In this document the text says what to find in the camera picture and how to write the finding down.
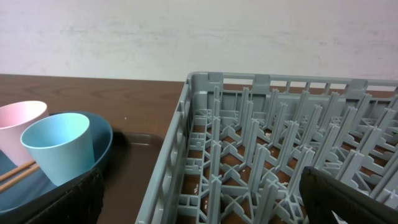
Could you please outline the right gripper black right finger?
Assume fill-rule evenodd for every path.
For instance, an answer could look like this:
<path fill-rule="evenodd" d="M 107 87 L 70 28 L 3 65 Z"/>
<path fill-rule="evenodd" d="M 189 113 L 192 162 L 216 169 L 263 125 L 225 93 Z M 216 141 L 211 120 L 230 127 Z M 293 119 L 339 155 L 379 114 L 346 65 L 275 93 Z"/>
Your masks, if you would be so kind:
<path fill-rule="evenodd" d="M 347 223 L 397 223 L 397 210 L 310 166 L 302 171 L 299 191 L 311 224 L 337 224 L 335 215 Z"/>

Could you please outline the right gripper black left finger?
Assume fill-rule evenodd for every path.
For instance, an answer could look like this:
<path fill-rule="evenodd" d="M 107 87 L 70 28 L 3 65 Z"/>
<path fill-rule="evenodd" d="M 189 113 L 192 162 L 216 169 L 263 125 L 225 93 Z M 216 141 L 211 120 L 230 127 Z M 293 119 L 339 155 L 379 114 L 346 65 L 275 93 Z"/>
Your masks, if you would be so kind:
<path fill-rule="evenodd" d="M 103 208 L 104 179 L 94 168 L 46 194 L 1 214 L 7 223 L 96 223 Z"/>

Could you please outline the pink plastic cup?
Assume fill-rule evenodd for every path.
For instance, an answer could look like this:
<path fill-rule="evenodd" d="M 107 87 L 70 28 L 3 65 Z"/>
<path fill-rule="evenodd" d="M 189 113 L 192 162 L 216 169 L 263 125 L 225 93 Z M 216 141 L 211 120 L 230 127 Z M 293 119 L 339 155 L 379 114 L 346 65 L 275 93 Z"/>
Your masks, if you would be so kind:
<path fill-rule="evenodd" d="M 43 101 L 21 101 L 1 107 L 1 150 L 16 166 L 32 160 L 21 143 L 21 134 L 48 116 L 48 107 Z"/>

